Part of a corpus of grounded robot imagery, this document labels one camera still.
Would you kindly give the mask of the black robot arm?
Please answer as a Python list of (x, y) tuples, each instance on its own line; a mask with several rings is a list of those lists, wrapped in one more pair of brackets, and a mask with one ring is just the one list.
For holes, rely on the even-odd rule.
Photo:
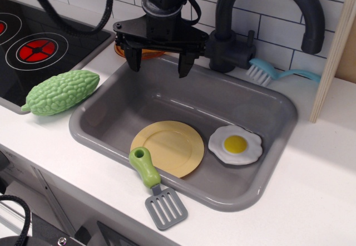
[(201, 15), (195, 0), (141, 0), (144, 16), (114, 24), (116, 45), (123, 50), (130, 69), (139, 71), (143, 50), (155, 50), (179, 54), (179, 76), (188, 75), (194, 61), (204, 54), (209, 36), (194, 27), (197, 19), (182, 18), (186, 3)]

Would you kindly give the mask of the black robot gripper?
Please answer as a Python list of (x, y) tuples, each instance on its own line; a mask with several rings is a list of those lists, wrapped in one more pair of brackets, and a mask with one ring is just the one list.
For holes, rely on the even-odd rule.
[(180, 15), (158, 18), (144, 15), (113, 24), (116, 44), (122, 48), (126, 61), (135, 72), (141, 67), (142, 50), (179, 54), (179, 78), (186, 77), (193, 64), (194, 54), (204, 54), (209, 35), (189, 24)]

